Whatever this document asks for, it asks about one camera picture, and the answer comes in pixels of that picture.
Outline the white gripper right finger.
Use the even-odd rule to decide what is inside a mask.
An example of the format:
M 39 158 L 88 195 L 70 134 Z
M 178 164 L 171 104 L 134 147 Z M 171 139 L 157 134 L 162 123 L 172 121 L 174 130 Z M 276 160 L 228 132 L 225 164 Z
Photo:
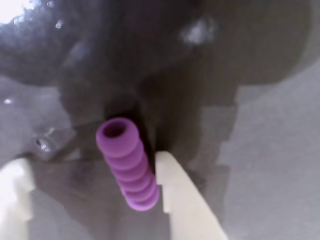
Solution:
M 156 182 L 163 212 L 169 216 L 172 240 L 227 240 L 216 215 L 179 164 L 167 151 L 155 154 Z

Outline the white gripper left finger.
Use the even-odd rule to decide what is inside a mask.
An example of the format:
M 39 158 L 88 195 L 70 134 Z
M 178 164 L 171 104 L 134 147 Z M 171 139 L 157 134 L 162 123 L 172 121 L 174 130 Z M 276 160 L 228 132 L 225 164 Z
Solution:
M 28 240 L 33 218 L 31 193 L 35 181 L 26 158 L 8 162 L 0 169 L 0 238 Z

